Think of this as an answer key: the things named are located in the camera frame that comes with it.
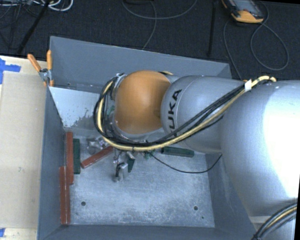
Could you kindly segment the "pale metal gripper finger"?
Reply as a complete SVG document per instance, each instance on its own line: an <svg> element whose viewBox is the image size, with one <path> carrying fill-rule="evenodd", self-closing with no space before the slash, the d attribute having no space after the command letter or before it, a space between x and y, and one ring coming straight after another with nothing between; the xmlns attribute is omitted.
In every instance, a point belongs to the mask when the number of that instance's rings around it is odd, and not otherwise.
<svg viewBox="0 0 300 240"><path fill-rule="evenodd" d="M121 177L122 177L122 164L117 164L115 168L114 177L113 177L114 182L119 182L121 180Z"/></svg>
<svg viewBox="0 0 300 240"><path fill-rule="evenodd" d="M127 163L121 163L120 164L120 172L119 172L119 178L125 179L128 176L128 164Z"/></svg>

